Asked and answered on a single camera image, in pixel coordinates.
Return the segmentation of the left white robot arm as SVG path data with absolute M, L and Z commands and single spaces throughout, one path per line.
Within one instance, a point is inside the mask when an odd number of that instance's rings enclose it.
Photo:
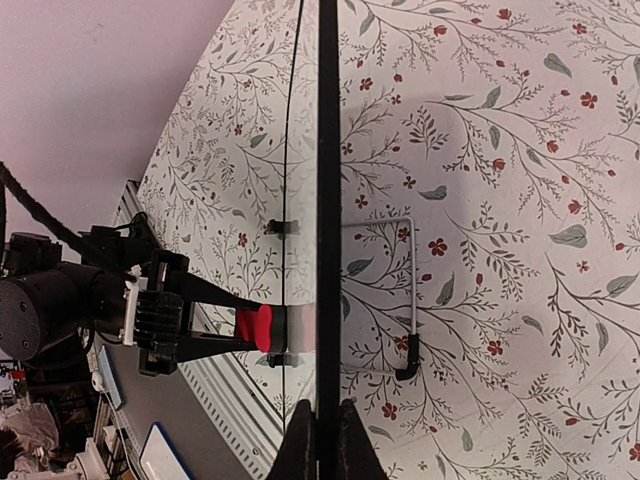
M 281 347 L 274 309 L 239 298 L 189 271 L 186 256 L 164 250 L 145 224 L 94 226 L 80 237 L 134 279 L 89 259 L 62 260 L 46 236 L 16 233 L 5 247 L 1 349 L 38 369 L 77 363 L 85 350 L 65 341 L 86 328 L 139 350 L 138 370 L 169 375 L 184 362 Z

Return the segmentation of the red whiteboard eraser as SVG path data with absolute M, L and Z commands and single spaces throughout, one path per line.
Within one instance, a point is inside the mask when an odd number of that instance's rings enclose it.
M 237 310 L 234 335 L 262 353 L 284 352 L 288 342 L 286 308 L 263 304 L 257 311 Z

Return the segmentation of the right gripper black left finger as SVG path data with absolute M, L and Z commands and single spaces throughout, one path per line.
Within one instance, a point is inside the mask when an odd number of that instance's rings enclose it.
M 315 478 L 315 415 L 311 402 L 304 399 L 296 404 L 267 480 Z

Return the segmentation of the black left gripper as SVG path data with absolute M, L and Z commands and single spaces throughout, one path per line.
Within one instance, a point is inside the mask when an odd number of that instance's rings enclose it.
M 152 253 L 148 284 L 138 295 L 134 322 L 138 370 L 144 376 L 170 375 L 178 363 L 258 350 L 253 342 L 233 336 L 184 335 L 185 300 L 241 311 L 257 312 L 262 307 L 189 273 L 188 266 L 184 255 L 162 249 Z

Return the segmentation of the white whiteboard black frame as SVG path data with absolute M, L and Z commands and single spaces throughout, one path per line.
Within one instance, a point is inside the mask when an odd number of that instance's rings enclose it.
M 298 234 L 283 236 L 282 299 L 287 351 L 300 364 L 282 367 L 283 397 L 307 399 L 315 420 L 339 409 L 340 385 L 340 101 L 338 15 L 334 1 L 302 1 L 296 10 L 287 101 L 283 220 Z

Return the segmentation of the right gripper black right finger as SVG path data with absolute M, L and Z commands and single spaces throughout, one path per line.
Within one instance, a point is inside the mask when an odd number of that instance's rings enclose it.
M 340 405 L 337 444 L 337 478 L 340 480 L 387 480 L 354 402 Z

